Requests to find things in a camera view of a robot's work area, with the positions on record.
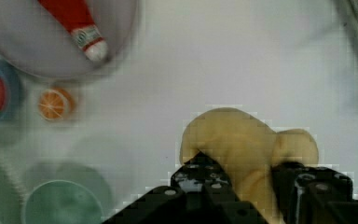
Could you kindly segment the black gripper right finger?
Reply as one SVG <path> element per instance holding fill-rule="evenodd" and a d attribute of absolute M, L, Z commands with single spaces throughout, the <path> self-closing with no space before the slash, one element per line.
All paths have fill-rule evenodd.
<path fill-rule="evenodd" d="M 358 199 L 348 176 L 298 162 L 284 162 L 271 172 L 286 224 L 358 224 Z"/>

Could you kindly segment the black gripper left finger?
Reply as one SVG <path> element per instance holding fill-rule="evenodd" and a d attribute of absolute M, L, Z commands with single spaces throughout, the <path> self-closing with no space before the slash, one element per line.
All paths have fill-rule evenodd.
<path fill-rule="evenodd" d="M 102 224 L 268 224 L 235 194 L 223 168 L 200 153 Z"/>

